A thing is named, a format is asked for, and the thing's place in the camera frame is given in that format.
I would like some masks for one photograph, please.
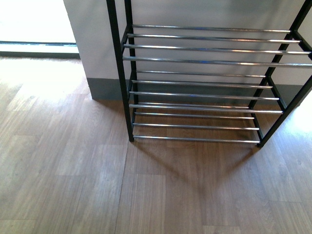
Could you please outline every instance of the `rack leg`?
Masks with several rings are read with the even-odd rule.
[[[131,6],[131,0],[125,0],[125,11],[126,11],[126,20],[127,25],[129,25],[129,33],[133,33],[133,17],[132,17],[132,6]],[[129,44],[134,45],[135,39],[134,38],[128,38]],[[136,56],[136,50],[135,49],[129,49],[130,56],[135,57]],[[137,62],[131,61],[131,79],[137,80]],[[133,90],[137,92],[137,84],[133,84]],[[138,95],[134,95],[134,101],[135,104],[138,104]]]
[[[115,57],[116,57],[116,62],[117,62],[117,70],[118,70],[119,83],[120,83],[120,88],[121,88],[123,108],[124,108],[125,117],[126,117],[129,141],[134,141],[132,125],[131,125],[129,101],[128,101],[128,95],[127,95],[127,84],[126,84],[125,72],[124,72],[123,61],[122,61],[122,52],[121,52],[121,46],[120,46],[116,5],[115,5],[114,0],[106,0],[106,3],[107,3],[109,21],[111,25],[114,51],[115,51]]]
[[[279,98],[279,100],[277,101],[277,103],[279,105],[279,108],[282,111],[285,111],[287,105],[284,102],[284,100],[283,100],[282,96],[280,95],[279,91],[277,90],[277,87],[276,87],[274,81],[272,80],[272,77],[271,76],[267,77],[267,80],[268,80],[268,84],[273,87],[272,88],[272,93],[273,93],[274,97]]]
[[[312,88],[312,76],[303,85],[297,95],[293,98],[291,103],[287,106],[285,112],[277,119],[272,128],[263,137],[262,141],[258,144],[258,147],[263,147],[264,144],[270,139],[277,128],[282,124],[282,122],[287,118],[287,116],[292,112],[292,110],[298,105],[299,102],[306,96],[307,92]]]

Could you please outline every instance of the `laminate flooring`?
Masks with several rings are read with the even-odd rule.
[[[2,57],[0,234],[312,233],[311,96],[262,149],[130,143],[121,101],[92,100],[79,60]]]

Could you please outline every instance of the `metal shoe rack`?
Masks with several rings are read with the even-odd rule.
[[[312,64],[307,63],[280,63],[283,55],[304,55],[312,59],[312,48],[311,46],[302,38],[298,33],[298,28],[307,15],[309,9],[312,6],[312,0],[306,0],[300,9],[297,17],[295,18],[293,24],[289,30],[256,30],[256,29],[236,29],[236,28],[213,28],[213,27],[180,27],[180,26],[161,26],[161,25],[137,25],[133,24],[132,19],[132,7],[131,0],[125,0],[125,10],[127,26],[125,28],[124,34],[120,40],[119,29],[117,22],[116,6],[114,0],[107,0],[107,7],[109,13],[110,26],[112,31],[113,43],[115,56],[117,61],[117,69],[126,117],[127,130],[129,135],[129,140],[134,141],[135,138],[154,138],[154,139],[168,139],[168,140],[186,140],[186,141],[208,141],[208,142],[233,142],[233,143],[253,143],[257,144],[258,147],[263,147],[263,145],[268,141],[272,134],[277,130],[285,118],[290,114],[290,112],[300,103],[300,101],[306,96],[306,94],[312,88],[312,76],[303,85],[300,91],[295,95],[289,105],[286,105],[281,98],[279,91],[272,80],[272,74],[276,67],[293,67],[298,68],[312,68]],[[137,29],[146,29],[150,33],[141,34],[136,33]],[[159,35],[153,33],[153,31],[158,31],[160,29],[171,29],[172,34]],[[203,37],[203,36],[176,36],[181,30],[190,31],[218,31],[218,32],[229,32],[234,34],[233,37]],[[285,34],[284,39],[251,39],[251,38],[237,38],[235,37],[236,32],[241,33],[261,33],[261,34]],[[231,49],[231,48],[200,48],[195,46],[158,46],[144,44],[135,44],[135,38],[146,38],[146,39],[183,39],[192,41],[204,40],[204,41],[222,41],[226,42],[254,42],[254,43],[279,43],[278,50],[246,50],[246,49]],[[290,44],[298,44],[302,51],[287,51]],[[124,56],[124,51],[129,49],[130,56]],[[182,59],[182,58],[146,58],[137,57],[136,51],[141,49],[150,50],[170,50],[170,51],[203,51],[205,53],[209,52],[219,52],[219,53],[248,53],[248,54],[274,54],[274,58],[271,62],[252,62],[252,61],[227,61],[227,60],[193,60],[193,59]],[[131,63],[131,74],[129,78],[129,84],[127,85],[124,61],[130,61]],[[238,75],[238,74],[221,74],[221,73],[202,73],[197,71],[167,71],[167,70],[139,70],[137,69],[137,62],[166,62],[166,63],[192,63],[192,64],[205,64],[205,65],[227,65],[231,66],[261,66],[267,67],[267,71],[264,75]],[[138,79],[137,74],[159,74],[161,77],[168,77],[166,80],[148,80],[148,79]],[[231,77],[231,78],[259,78],[261,81],[258,85],[253,84],[241,84],[241,83],[221,83],[221,82],[198,82],[198,81],[176,81],[170,79],[170,76],[181,75],[181,76],[214,76],[214,77]],[[173,93],[164,91],[146,91],[141,90],[141,87],[146,87],[146,85],[157,85],[160,86],[192,86],[196,89],[200,87],[213,87],[226,88],[226,89],[254,89],[254,95],[250,96],[232,96],[232,95],[216,95],[216,94],[190,94],[190,93]],[[269,89],[272,92],[272,97],[261,97],[263,90]],[[141,97],[162,97],[167,98],[167,101],[150,101],[150,102],[140,102]],[[201,102],[200,104],[194,104],[189,102],[173,102],[170,100],[172,97],[188,97],[194,98],[196,102]],[[210,103],[202,104],[202,100],[248,100],[248,104],[245,106],[229,106],[229,105],[210,105]],[[279,110],[258,110],[254,109],[256,103],[260,100],[277,102]],[[258,115],[262,114],[274,114],[278,115],[276,122],[264,135],[260,125]],[[138,117],[144,116],[148,117],[166,117],[167,119],[174,118],[185,118],[184,122],[188,122],[188,118],[213,118],[219,120],[249,120],[253,122],[253,126],[250,127],[228,127],[228,126],[206,126],[206,125],[185,125],[185,124],[168,124],[166,123],[152,123],[145,122],[142,123],[138,121]],[[180,136],[140,136],[134,135],[134,129],[138,127],[156,127],[156,128],[182,128],[182,129],[195,129],[195,130],[221,130],[221,131],[255,131],[259,139],[218,139],[218,138],[201,138],[191,135],[191,137],[180,137]]]

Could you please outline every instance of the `black vertical post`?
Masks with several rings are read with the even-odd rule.
[[[312,52],[312,47],[301,37],[301,35],[298,33],[298,29],[300,25],[302,24],[305,16],[309,12],[309,10],[312,7],[312,0],[306,0],[296,19],[292,23],[292,26],[290,28],[290,35],[292,38],[299,39],[301,40],[299,46],[304,50],[304,51],[309,51]],[[268,78],[271,79],[271,75],[274,71],[269,70],[268,73]],[[312,89],[312,76],[308,79],[308,81],[302,86],[300,91],[297,93],[297,95],[292,99],[290,104],[286,107],[284,110],[283,114],[277,119],[277,121],[273,124],[271,129],[267,132],[267,134],[262,138],[261,142],[258,144],[258,147],[263,147],[264,144],[270,139],[270,137],[273,135],[273,133],[277,130],[277,128],[282,124],[282,122],[287,118],[287,116],[293,111],[293,109],[301,102],[301,100],[307,95],[307,93]]]
[[[296,32],[300,25],[302,24],[304,18],[306,17],[307,13],[309,12],[310,8],[312,6],[312,0],[305,0],[305,2],[303,3],[299,13],[297,14],[295,20],[293,21],[291,27],[290,27],[290,33],[288,33],[285,36],[285,40],[292,40],[293,39],[293,33]],[[281,44],[281,46],[279,47],[278,50],[286,50],[288,48],[288,44]],[[280,60],[282,59],[283,55],[275,55],[272,62],[280,62]],[[267,84],[267,77],[271,77],[271,75],[273,74],[275,70],[275,67],[269,67],[265,73],[266,78],[263,78],[260,85],[266,85]],[[254,97],[259,97],[262,94],[263,89],[257,89]],[[254,108],[255,104],[256,104],[257,100],[252,100],[248,107],[250,109]]]
[[[127,25],[129,26],[129,33],[133,33],[133,17],[132,17],[132,6],[131,6],[131,0],[125,0],[125,11],[126,11],[126,20]],[[135,39],[134,38],[128,38],[129,44],[134,44]],[[130,56],[135,57],[136,51],[135,49],[129,49]],[[137,80],[137,62],[131,61],[131,77],[130,79]],[[133,84],[133,90],[137,92],[137,83]],[[134,95],[134,101],[135,104],[138,104],[138,95]]]
[[[118,70],[118,76],[119,76],[119,83],[120,83],[120,89],[121,89],[121,95],[122,95],[122,101],[123,101],[123,108],[125,111],[129,140],[134,141],[128,95],[127,95],[127,84],[126,84],[125,72],[124,72],[123,61],[122,61],[122,51],[121,51],[121,46],[120,46],[120,37],[119,37],[115,0],[106,0],[106,3],[107,3],[107,9],[108,9],[109,22],[111,25],[114,51],[115,51],[117,70]]]
[[[293,100],[287,106],[284,113],[277,119],[277,121],[273,124],[272,128],[270,128],[268,133],[262,138],[262,141],[258,144],[258,147],[264,146],[264,144],[270,139],[270,137],[277,130],[277,128],[282,124],[282,122],[287,118],[287,116],[292,112],[292,110],[297,106],[297,104],[301,101],[301,99],[304,98],[306,93],[311,88],[312,88],[312,76],[310,76],[308,81],[304,84],[304,86],[300,89],[297,95],[293,98]]]

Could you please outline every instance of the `rack shelf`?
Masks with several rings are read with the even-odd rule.
[[[293,98],[289,105],[286,105],[279,94],[279,91],[273,82],[271,76],[275,68],[293,68],[293,69],[312,69],[311,63],[287,62],[280,63],[282,56],[306,56],[312,59],[312,48],[298,33],[298,28],[303,19],[312,6],[312,0],[305,0],[301,10],[295,18],[289,30],[271,30],[271,29],[243,29],[243,28],[220,28],[220,27],[189,27],[189,26],[167,26],[167,25],[144,25],[133,24],[131,1],[125,0],[127,26],[125,28],[122,39],[119,37],[116,6],[114,0],[107,0],[109,19],[111,24],[111,31],[113,36],[114,50],[117,61],[118,75],[123,98],[125,117],[127,123],[127,130],[129,140],[133,141],[135,138],[147,139],[166,139],[166,140],[181,140],[181,141],[207,141],[207,142],[225,142],[225,143],[252,143],[262,147],[285,118],[290,114],[294,107],[300,103],[302,98],[312,88],[312,76],[303,85],[297,95]],[[148,30],[147,34],[135,32],[137,29]],[[153,32],[165,30],[170,33],[158,34]],[[208,32],[227,32],[233,34],[231,37],[212,37],[212,36],[193,36],[193,35],[175,35],[179,31],[208,31]],[[266,38],[238,38],[235,36],[237,32],[240,33],[260,33],[268,35],[285,35],[284,39],[266,39]],[[135,39],[146,40],[148,43],[135,44]],[[153,45],[153,41],[163,40],[162,45]],[[168,44],[168,40],[183,40],[189,42],[187,45]],[[223,47],[209,47],[209,46],[193,46],[192,41],[200,40],[206,41],[221,41],[225,45],[227,43],[277,43],[280,44],[278,50],[272,49],[242,49],[232,48],[230,46]],[[297,44],[302,51],[288,51],[290,44]],[[125,49],[129,50],[130,55],[124,56]],[[203,52],[203,53],[218,53],[218,54],[263,54],[273,55],[271,62],[267,61],[240,61],[240,60],[222,60],[222,59],[188,59],[188,58],[159,58],[159,57],[142,57],[136,56],[136,52],[140,50],[151,51],[189,51],[189,52]],[[129,78],[129,85],[126,85],[126,77],[124,71],[124,61],[131,63],[131,74]],[[137,62],[161,62],[161,63],[181,63],[181,64],[203,64],[208,66],[222,65],[222,66],[241,66],[241,67],[267,67],[264,75],[255,74],[223,74],[215,72],[198,72],[197,70],[188,71],[169,71],[169,70],[142,70],[137,69]],[[161,78],[147,79],[138,78],[138,74],[160,75]],[[175,80],[175,76],[203,76],[203,77],[224,77],[224,78],[254,78],[261,79],[258,84],[255,83],[237,83],[234,82],[203,82],[202,80]],[[221,93],[201,93],[198,90],[205,89],[209,91],[220,90]],[[233,95],[222,93],[224,89],[231,91]],[[194,92],[186,92],[185,90],[195,90]],[[248,95],[246,92],[242,95],[237,95],[237,90],[254,90],[254,95]],[[264,90],[272,92],[272,97],[261,97]],[[153,101],[145,102],[144,97],[152,97]],[[176,102],[174,98],[181,98],[181,101]],[[219,104],[215,100],[226,100],[227,103],[235,101],[248,101],[247,103]],[[268,101],[277,103],[278,110],[255,109],[258,101]],[[264,135],[259,124],[257,115],[276,115],[277,120]],[[157,128],[157,129],[186,129],[183,132],[187,134],[188,131],[193,131],[190,136],[146,136],[134,134],[136,129],[141,128]],[[203,138],[202,136],[211,136],[211,132],[234,132],[237,131],[240,139],[227,138]]]

